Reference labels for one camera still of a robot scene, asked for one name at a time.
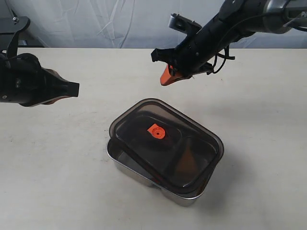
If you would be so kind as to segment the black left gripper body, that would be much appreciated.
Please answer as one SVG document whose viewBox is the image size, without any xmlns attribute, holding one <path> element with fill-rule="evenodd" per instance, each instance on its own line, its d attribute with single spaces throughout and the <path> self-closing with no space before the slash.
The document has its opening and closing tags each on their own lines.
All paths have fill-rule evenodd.
<svg viewBox="0 0 307 230">
<path fill-rule="evenodd" d="M 0 102 L 23 107 L 51 105 L 58 100 L 78 97 L 80 84 L 43 68 L 30 53 L 14 57 L 0 55 Z"/>
</svg>

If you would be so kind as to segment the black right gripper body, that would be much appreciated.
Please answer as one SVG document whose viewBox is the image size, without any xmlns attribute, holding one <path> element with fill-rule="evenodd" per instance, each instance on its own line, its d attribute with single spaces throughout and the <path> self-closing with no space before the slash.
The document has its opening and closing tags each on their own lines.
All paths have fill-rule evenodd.
<svg viewBox="0 0 307 230">
<path fill-rule="evenodd" d="M 222 50 L 224 54 L 221 57 L 230 59 L 230 42 L 222 41 L 229 29 L 230 15 L 217 14 L 199 31 L 190 30 L 175 48 L 154 49 L 151 53 L 152 61 L 170 64 L 189 76 L 206 71 L 213 72 L 213 65 L 208 64 L 208 60 Z"/>
</svg>

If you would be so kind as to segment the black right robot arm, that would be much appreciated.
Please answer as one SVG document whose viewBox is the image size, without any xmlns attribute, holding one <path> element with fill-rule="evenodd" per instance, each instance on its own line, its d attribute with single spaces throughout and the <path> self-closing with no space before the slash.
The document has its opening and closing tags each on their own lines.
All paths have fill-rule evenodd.
<svg viewBox="0 0 307 230">
<path fill-rule="evenodd" d="M 226 0 L 204 26 L 179 14 L 171 14 L 169 27 L 186 34 L 175 48 L 151 53 L 153 62 L 167 64 L 163 86 L 187 80 L 197 74 L 216 74 L 217 59 L 234 60 L 229 46 L 255 33 L 285 34 L 291 29 L 307 30 L 305 0 Z"/>
</svg>

